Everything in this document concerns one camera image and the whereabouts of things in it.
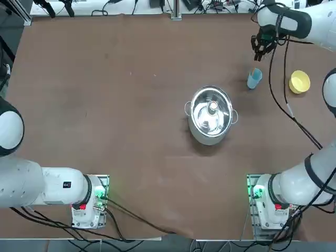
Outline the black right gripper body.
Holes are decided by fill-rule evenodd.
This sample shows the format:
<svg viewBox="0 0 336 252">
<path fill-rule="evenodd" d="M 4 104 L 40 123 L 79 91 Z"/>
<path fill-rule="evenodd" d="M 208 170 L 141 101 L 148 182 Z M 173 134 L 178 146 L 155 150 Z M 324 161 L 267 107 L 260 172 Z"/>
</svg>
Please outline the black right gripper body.
<svg viewBox="0 0 336 252">
<path fill-rule="evenodd" d="M 272 51 L 277 46 L 277 30 L 275 25 L 260 26 L 257 35 L 251 36 L 254 51 Z"/>
</svg>

